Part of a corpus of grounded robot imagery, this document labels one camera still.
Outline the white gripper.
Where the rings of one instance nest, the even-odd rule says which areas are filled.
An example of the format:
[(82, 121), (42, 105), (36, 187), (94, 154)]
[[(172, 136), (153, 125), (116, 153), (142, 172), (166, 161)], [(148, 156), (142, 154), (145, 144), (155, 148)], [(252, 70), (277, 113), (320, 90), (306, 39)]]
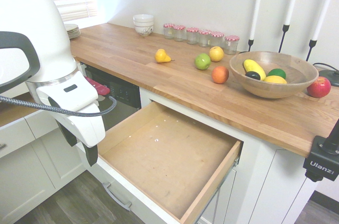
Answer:
[(59, 122), (58, 127), (68, 144), (73, 147), (77, 139), (84, 143), (84, 150), (88, 164), (92, 167), (97, 163), (97, 144), (105, 137), (105, 128), (102, 117), (76, 117), (54, 113), (54, 118)]

